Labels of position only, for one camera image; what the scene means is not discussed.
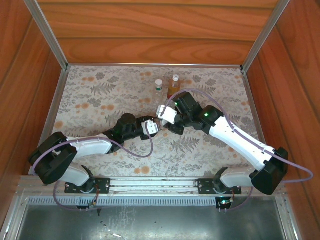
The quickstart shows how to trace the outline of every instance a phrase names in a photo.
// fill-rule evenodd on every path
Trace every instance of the wood grain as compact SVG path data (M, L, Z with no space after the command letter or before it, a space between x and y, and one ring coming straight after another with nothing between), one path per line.
M0 3L0 88L24 38L31 15L23 1Z
M59 39L70 63L241 64L253 42L190 39Z
M38 0L39 3L172 4L274 8L278 0Z
M22 0L0 2L0 227L37 146L61 68Z
M287 149L289 152L289 160L296 162L289 147L289 139L287 139L284 133L283 122L278 116L275 107L277 103L273 100L264 70L259 57L256 57L247 73L247 77L250 81L250 88L254 103L257 107L257 113L265 140L270 146ZM298 174L297 168L289 167L286 179L299 178L301 178L301 176ZM310 199L306 194L304 184L294 183L291 186L287 185L287 188L289 188L290 202L293 204L295 217L298 220L299 228L302 230L303 239L316 239L311 236L318 236L320 234L317 224L318 220L314 214L314 209L310 206Z
M20 52L0 89L0 166L6 166L33 101L35 86L43 73L50 49L33 21ZM5 168L0 168L0 176Z
M291 0L247 73L267 143L314 173L286 186L303 239L320 238L319 17L314 0ZM287 179L307 175L291 167Z
M197 38L254 42L271 9L136 4L44 4L57 38Z
M320 3L293 0L277 23L315 114L320 120Z
M22 131L13 150L13 155L0 181L0 203L2 209L9 208L20 176L25 165L29 164L27 161L28 156L38 146L55 94L55 86L57 86L59 80L61 67L52 52L44 62L46 64L42 77L38 78L36 84L34 84L33 101L29 108L28 116L23 122ZM0 223L4 221L5 216L5 214L0 214Z

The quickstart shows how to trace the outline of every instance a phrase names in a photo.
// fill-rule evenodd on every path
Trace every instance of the floral tablecloth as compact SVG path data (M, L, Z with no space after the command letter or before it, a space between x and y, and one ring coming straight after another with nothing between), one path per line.
M124 113L155 116L155 80L163 80L166 93L174 74L182 80L182 89L197 88L212 95L234 123L258 138L242 75L236 68L72 66L53 132L70 137L94 136L113 128ZM212 105L199 93L193 95L202 107ZM222 167L249 164L220 140L191 128L186 128L183 136L162 130L153 142L154 152L148 158L119 150L78 158L71 165L85 165L96 176L209 177ZM124 146L140 155L150 151L150 142L140 138Z

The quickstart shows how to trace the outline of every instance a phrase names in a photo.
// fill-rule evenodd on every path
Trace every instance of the bottle cap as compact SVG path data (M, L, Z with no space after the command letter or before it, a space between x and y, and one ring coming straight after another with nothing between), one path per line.
M179 75L178 75L178 74L173 75L172 80L175 81L175 82L178 82L178 80L179 80Z
M155 84L161 86L162 85L162 80L161 79L157 79L155 80Z

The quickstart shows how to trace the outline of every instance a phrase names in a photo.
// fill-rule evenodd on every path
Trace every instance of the ventilation grille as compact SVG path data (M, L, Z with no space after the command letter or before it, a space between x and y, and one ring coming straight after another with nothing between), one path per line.
M93 200L92 197L59 196L58 201L67 206L87 206ZM29 205L56 205L54 198L50 196L33 196L29 198ZM97 206L215 206L215 197L100 197Z

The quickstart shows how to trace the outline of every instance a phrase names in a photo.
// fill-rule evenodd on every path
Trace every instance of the metal corner bracket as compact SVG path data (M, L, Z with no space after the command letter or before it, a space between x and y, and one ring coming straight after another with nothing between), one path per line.
M68 61L67 58L62 51L57 38L54 35L44 13L42 12L38 1L36 0L24 0L25 5L29 9L34 21L38 25L40 31L42 32L45 40L50 46L53 54L55 55L57 61L59 62L62 69L67 69Z

